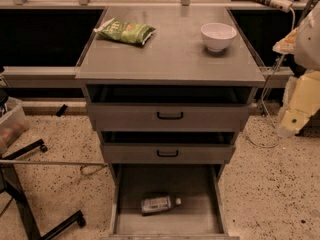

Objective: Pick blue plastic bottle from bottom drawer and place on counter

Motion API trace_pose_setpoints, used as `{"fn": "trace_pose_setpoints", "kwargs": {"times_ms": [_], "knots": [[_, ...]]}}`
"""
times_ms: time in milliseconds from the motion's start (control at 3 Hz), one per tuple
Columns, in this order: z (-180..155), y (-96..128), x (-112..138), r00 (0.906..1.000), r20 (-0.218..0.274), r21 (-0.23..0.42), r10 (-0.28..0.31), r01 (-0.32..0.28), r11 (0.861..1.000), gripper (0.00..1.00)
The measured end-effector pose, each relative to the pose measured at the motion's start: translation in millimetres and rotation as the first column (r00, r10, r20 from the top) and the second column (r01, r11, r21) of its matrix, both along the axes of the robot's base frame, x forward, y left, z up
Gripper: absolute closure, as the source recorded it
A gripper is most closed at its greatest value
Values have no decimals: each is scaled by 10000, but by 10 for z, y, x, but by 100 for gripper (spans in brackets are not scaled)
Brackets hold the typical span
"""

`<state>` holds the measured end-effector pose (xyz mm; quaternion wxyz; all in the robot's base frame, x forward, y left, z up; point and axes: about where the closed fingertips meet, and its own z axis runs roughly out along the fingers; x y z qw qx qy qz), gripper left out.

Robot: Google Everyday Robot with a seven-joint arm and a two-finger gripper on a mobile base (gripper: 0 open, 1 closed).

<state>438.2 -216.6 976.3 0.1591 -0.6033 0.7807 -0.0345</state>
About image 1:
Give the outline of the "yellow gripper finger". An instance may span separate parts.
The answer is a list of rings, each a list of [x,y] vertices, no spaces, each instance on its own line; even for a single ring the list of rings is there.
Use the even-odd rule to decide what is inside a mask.
[[[299,78],[291,76],[278,113],[276,133],[280,137],[298,134],[319,109],[320,72],[306,71]]]

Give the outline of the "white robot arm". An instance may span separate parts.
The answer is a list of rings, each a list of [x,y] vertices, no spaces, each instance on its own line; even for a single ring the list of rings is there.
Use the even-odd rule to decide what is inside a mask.
[[[302,76],[289,78],[278,114],[277,134],[291,137],[320,110],[320,3],[273,50],[292,54],[294,62],[306,69]]]

